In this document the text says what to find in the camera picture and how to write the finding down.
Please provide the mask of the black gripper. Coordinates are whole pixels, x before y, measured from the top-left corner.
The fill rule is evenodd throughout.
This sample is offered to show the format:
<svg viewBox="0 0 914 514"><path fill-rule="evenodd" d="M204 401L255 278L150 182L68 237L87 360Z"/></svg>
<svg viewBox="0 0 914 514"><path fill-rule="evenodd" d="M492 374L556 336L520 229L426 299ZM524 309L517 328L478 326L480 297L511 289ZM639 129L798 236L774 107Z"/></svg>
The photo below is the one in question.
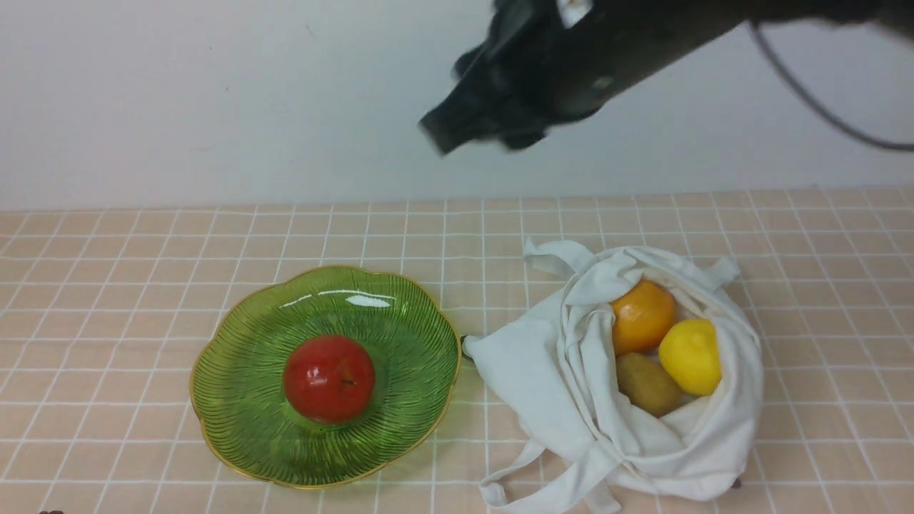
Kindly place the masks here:
<svg viewBox="0 0 914 514"><path fill-rule="evenodd" d="M627 1L497 1L486 39L455 62L450 94L420 120L442 156L496 141L521 151L615 94L611 54Z"/></svg>

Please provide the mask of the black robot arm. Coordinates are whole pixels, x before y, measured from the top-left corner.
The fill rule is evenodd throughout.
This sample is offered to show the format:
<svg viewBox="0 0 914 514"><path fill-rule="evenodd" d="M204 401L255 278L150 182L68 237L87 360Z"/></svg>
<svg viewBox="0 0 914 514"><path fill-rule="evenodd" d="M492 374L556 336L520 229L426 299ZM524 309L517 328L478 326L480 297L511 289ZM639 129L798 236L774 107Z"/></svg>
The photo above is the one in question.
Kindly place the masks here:
<svg viewBox="0 0 914 514"><path fill-rule="evenodd" d="M770 23L874 22L912 38L910 1L496 1L486 39L454 63L451 93L420 120L438 153L496 141L522 151L551 128L577 123L683 56L748 24L752 39L800 100L858 142L910 153L869 136L803 87L761 32Z"/></svg>

